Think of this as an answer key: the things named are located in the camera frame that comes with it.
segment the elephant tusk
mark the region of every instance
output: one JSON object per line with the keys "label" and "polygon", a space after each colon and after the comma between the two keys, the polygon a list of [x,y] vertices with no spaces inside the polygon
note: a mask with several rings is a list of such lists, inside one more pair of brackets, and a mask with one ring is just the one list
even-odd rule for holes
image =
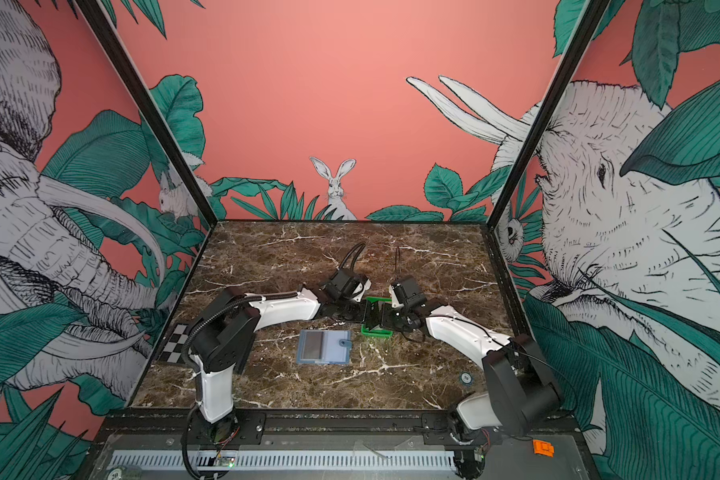
{"label": "elephant tusk", "polygon": [[123,209],[112,205],[103,198],[89,194],[75,187],[71,187],[53,178],[40,176],[38,184],[38,197],[51,206],[73,206],[88,213],[103,216],[114,220],[128,230],[138,235],[144,243],[152,250],[160,268],[160,283],[163,283],[166,262],[163,251],[157,243],[154,235],[133,215]]}
{"label": "elephant tusk", "polygon": [[143,333],[139,332],[117,342],[94,342],[62,332],[61,335],[43,347],[43,352],[68,360],[100,359],[128,350],[143,335]]}

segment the rabbit ear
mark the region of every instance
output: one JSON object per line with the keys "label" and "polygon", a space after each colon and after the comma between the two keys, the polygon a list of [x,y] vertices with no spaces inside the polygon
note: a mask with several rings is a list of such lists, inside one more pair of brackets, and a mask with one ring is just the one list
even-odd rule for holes
{"label": "rabbit ear", "polygon": [[168,189],[169,189],[169,187],[168,187],[168,177],[166,176],[166,173],[165,173],[165,172],[163,172],[162,174],[160,174],[160,188],[162,188],[163,190],[168,190]]}
{"label": "rabbit ear", "polygon": [[353,168],[355,168],[355,162],[354,158],[350,158],[349,160],[344,160],[342,163],[342,166],[338,168],[338,173],[336,173],[336,178],[344,177],[346,174],[349,173],[349,171]]}
{"label": "rabbit ear", "polygon": [[317,173],[321,177],[325,178],[326,180],[330,180],[331,178],[333,178],[333,176],[331,175],[331,169],[328,168],[328,166],[324,164],[322,160],[314,157],[310,157],[309,159],[312,160],[312,164],[315,165],[315,170],[317,170]]}

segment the elephant illustration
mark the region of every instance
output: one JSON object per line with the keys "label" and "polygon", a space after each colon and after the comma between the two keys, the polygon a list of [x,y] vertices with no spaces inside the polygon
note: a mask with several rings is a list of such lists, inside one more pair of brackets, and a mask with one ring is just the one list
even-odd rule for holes
{"label": "elephant illustration", "polygon": [[88,318],[68,325],[6,383],[26,390],[90,374],[127,399],[152,348],[129,310],[154,308],[157,288],[116,272],[64,209],[134,232],[156,255],[160,281],[165,261],[136,218],[38,173],[33,162],[60,89],[59,66],[40,28],[16,0],[0,0],[0,314],[63,293]]}

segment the orange clip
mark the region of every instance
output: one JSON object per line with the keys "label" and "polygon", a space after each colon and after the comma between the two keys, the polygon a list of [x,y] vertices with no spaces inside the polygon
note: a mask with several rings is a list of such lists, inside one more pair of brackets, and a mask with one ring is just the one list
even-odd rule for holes
{"label": "orange clip", "polygon": [[537,455],[546,455],[547,457],[554,456],[554,447],[549,442],[542,440],[534,440],[534,453]]}

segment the pink wall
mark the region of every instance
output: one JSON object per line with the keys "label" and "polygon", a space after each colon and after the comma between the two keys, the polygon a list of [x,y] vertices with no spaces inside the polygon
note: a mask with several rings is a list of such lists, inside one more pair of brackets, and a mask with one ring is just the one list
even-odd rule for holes
{"label": "pink wall", "polygon": [[[308,158],[334,174],[355,158],[342,186],[359,219],[391,204],[438,210],[423,192],[434,163],[460,173],[465,188],[490,171],[496,147],[450,124],[406,77],[444,90],[438,75],[449,76],[519,117],[542,99],[559,60],[555,1],[164,2],[167,38],[113,4],[149,87],[169,74],[197,80],[200,177],[293,180],[324,205],[327,182]],[[224,205],[228,217],[252,217]]]}

